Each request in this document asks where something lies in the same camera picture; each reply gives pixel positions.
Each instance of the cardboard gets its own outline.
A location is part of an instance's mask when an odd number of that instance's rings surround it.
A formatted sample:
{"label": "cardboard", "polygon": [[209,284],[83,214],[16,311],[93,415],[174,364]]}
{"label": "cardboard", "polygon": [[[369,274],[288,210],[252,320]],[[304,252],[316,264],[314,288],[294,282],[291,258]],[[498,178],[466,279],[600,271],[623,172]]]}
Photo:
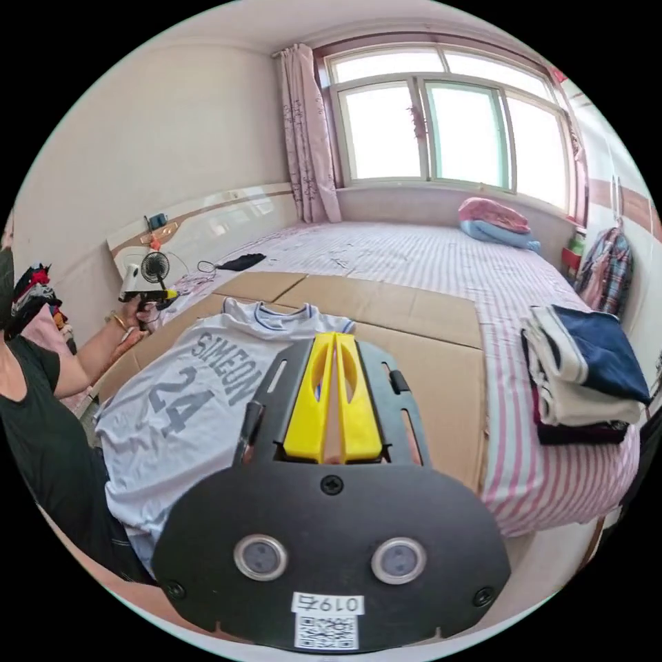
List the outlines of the cardboard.
{"label": "cardboard", "polygon": [[487,454],[482,351],[362,323],[354,335],[395,359],[419,407],[432,466],[479,494]]}
{"label": "cardboard", "polygon": [[483,347],[473,301],[448,294],[342,276],[309,276],[276,302],[296,309],[312,303],[322,312],[357,322],[476,349]]}
{"label": "cardboard", "polygon": [[246,271],[218,287],[214,293],[234,299],[272,303],[304,279],[305,274]]}
{"label": "cardboard", "polygon": [[[382,295],[385,300],[398,301],[400,294],[392,295],[391,288],[396,286],[383,284]],[[103,402],[114,395],[128,379],[170,349],[198,318],[220,313],[224,299],[219,294],[211,294],[129,350],[101,380],[100,400]],[[269,308],[292,312],[299,306],[271,303]],[[391,354],[402,371],[419,407],[434,468],[480,494],[488,444],[483,352],[367,323],[357,323],[354,334],[358,340],[373,343]],[[332,393],[330,406],[333,412],[337,410],[337,393]],[[327,459],[339,454],[337,417],[331,415],[329,420]]]}

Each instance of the pink striped bedsheet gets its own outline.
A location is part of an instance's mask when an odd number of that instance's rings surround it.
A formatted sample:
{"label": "pink striped bedsheet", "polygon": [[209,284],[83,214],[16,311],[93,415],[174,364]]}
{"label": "pink striped bedsheet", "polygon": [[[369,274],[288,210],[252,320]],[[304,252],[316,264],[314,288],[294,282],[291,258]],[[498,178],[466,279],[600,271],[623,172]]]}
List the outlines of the pink striped bedsheet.
{"label": "pink striped bedsheet", "polygon": [[[475,241],[455,228],[391,223],[298,225],[222,256],[267,256],[254,271],[336,274],[465,297],[475,302],[487,372],[488,466],[482,499],[505,536],[589,523],[615,508],[639,463],[631,426],[619,446],[541,446],[519,332],[531,305],[587,310],[565,279],[531,251]],[[236,274],[178,286],[178,314]]]}

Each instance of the face mask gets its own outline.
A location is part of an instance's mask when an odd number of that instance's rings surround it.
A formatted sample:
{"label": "face mask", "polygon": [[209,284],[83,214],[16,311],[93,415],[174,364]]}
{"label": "face mask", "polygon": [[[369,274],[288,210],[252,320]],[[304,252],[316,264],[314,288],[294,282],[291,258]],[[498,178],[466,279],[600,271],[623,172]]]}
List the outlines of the face mask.
{"label": "face mask", "polygon": [[12,318],[14,301],[14,255],[11,248],[0,250],[0,331]]}

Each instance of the curtain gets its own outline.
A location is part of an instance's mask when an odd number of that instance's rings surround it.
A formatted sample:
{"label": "curtain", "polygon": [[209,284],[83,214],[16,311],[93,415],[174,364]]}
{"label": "curtain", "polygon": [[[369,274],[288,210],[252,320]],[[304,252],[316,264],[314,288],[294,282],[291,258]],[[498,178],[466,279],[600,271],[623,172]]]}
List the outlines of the curtain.
{"label": "curtain", "polygon": [[281,53],[281,87],[288,167],[299,220],[341,220],[326,113],[312,51],[295,44]]}

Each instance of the bracelet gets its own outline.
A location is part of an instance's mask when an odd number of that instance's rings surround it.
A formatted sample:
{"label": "bracelet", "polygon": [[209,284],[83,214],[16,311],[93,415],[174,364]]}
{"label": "bracelet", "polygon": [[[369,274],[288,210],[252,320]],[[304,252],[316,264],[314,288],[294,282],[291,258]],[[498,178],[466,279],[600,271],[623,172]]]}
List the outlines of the bracelet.
{"label": "bracelet", "polygon": [[128,331],[126,324],[124,323],[124,320],[119,316],[116,315],[115,313],[112,313],[111,317],[125,330]]}

